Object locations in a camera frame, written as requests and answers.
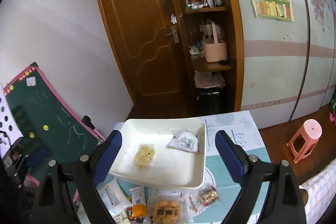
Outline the yellow crackers clear packet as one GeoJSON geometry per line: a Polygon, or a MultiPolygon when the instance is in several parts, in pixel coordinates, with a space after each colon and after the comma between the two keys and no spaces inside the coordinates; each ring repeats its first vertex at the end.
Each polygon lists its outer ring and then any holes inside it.
{"type": "Polygon", "coordinates": [[[146,168],[151,166],[155,156],[155,146],[153,144],[141,144],[133,158],[136,167],[146,168]]]}

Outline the mixed nuts small clear packet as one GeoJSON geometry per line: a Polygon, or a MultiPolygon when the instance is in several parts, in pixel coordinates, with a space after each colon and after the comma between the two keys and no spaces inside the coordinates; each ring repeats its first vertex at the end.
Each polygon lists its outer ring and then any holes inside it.
{"type": "Polygon", "coordinates": [[[213,184],[204,184],[197,192],[197,205],[201,209],[212,206],[220,197],[213,184]]]}

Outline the large clear blue-white snack bag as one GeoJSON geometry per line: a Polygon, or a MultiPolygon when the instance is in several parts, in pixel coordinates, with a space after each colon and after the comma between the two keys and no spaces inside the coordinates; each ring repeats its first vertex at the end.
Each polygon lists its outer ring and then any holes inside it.
{"type": "Polygon", "coordinates": [[[112,217],[119,215],[128,207],[132,206],[131,202],[121,190],[116,178],[102,186],[98,190],[98,193],[112,217]]]}

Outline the white silver packet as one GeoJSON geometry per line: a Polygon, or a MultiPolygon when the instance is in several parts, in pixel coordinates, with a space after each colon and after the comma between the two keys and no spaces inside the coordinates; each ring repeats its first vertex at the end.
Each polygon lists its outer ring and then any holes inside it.
{"type": "Polygon", "coordinates": [[[188,131],[180,131],[174,135],[166,145],[167,148],[178,149],[185,152],[197,153],[199,141],[198,137],[188,131]]]}

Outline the orange-topped snack packet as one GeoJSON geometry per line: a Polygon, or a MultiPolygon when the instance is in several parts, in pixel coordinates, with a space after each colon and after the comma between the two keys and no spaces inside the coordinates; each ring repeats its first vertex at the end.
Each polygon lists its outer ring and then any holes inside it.
{"type": "Polygon", "coordinates": [[[145,200],[145,187],[137,186],[130,188],[131,193],[131,215],[130,219],[147,217],[147,206],[145,200]]]}

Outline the yellow puffs snack tray pack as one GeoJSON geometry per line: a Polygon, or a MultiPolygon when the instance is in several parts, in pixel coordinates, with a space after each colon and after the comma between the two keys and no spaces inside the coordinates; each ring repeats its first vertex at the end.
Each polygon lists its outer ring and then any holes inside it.
{"type": "Polygon", "coordinates": [[[147,201],[150,223],[190,223],[186,201],[176,196],[150,196],[147,201]]]}

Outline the white perforated board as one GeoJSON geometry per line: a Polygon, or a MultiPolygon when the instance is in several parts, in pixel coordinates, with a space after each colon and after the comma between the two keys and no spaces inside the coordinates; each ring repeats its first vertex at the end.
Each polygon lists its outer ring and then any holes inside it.
{"type": "Polygon", "coordinates": [[[7,157],[22,138],[1,85],[1,159],[7,157]]]}

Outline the teal table runner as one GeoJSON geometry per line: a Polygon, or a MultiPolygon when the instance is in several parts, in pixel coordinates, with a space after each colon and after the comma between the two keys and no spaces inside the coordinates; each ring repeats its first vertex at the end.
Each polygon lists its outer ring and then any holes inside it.
{"type": "MultiPolygon", "coordinates": [[[[131,196],[130,189],[138,186],[120,179],[117,179],[117,181],[126,196],[131,196]]],[[[241,186],[238,183],[233,182],[220,156],[206,157],[205,183],[209,182],[212,183],[214,188],[217,190],[219,194],[219,201],[216,201],[210,207],[205,208],[204,211],[196,213],[193,216],[194,223],[221,223],[241,190],[241,186]]],[[[252,214],[249,217],[247,223],[257,223],[259,220],[261,209],[265,200],[267,186],[268,182],[262,183],[256,205],[254,206],[252,214]]],[[[146,201],[149,194],[181,197],[186,195],[187,192],[181,192],[178,190],[160,190],[145,187],[146,201]]]]}

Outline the white plastic storage bin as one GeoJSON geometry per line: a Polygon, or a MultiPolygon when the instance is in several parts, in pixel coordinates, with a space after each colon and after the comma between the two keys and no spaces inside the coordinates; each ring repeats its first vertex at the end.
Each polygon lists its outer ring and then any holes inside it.
{"type": "Polygon", "coordinates": [[[198,118],[128,119],[120,128],[122,146],[109,173],[124,181],[158,189],[197,189],[204,182],[206,126],[198,118]],[[168,147],[177,133],[198,138],[198,151],[168,147]],[[152,145],[151,165],[138,167],[133,159],[141,145],[152,145]]]}

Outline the pink plastic stool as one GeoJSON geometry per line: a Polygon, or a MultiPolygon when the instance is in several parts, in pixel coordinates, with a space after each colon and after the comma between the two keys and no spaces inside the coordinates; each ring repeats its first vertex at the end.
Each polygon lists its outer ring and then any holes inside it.
{"type": "Polygon", "coordinates": [[[303,122],[302,126],[286,144],[294,156],[295,164],[297,164],[300,160],[306,159],[311,154],[321,135],[322,127],[317,120],[308,119],[303,122]],[[300,149],[296,149],[294,146],[294,142],[298,140],[302,141],[302,146],[300,149]]]}

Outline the folded pink cloths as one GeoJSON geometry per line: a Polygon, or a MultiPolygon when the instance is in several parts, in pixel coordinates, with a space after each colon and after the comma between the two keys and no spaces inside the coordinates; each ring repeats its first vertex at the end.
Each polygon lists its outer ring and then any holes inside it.
{"type": "Polygon", "coordinates": [[[195,86],[199,89],[222,88],[226,85],[225,79],[219,72],[195,71],[195,86]]]}

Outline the pink basket on shelf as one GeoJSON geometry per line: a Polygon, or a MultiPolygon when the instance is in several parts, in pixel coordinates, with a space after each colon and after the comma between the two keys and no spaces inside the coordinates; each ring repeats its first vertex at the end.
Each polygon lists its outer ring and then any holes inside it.
{"type": "Polygon", "coordinates": [[[202,38],[202,51],[208,63],[226,61],[228,59],[225,34],[221,26],[213,20],[207,19],[205,24],[200,25],[202,38]]]}

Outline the brown wooden door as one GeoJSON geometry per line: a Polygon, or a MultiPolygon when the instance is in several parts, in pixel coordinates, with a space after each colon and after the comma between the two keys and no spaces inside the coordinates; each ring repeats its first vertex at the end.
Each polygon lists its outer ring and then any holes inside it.
{"type": "Polygon", "coordinates": [[[97,0],[132,118],[183,118],[187,74],[172,0],[97,0]]]}

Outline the wooden corner shelf unit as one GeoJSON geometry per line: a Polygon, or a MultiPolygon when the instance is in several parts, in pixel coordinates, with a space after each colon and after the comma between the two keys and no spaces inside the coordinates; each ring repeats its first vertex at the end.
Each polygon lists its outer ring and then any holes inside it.
{"type": "Polygon", "coordinates": [[[190,96],[201,115],[239,111],[244,46],[238,0],[174,0],[190,96]]]}

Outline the green chalkboard pink frame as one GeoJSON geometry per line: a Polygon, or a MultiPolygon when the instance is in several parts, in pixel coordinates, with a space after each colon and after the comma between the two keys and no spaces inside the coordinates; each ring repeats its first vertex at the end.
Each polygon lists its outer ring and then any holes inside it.
{"type": "Polygon", "coordinates": [[[4,87],[13,117],[23,135],[15,151],[31,155],[48,152],[45,161],[29,166],[30,178],[39,183],[49,160],[72,162],[90,154],[105,138],[79,118],[52,87],[37,63],[32,63],[4,87]]]}

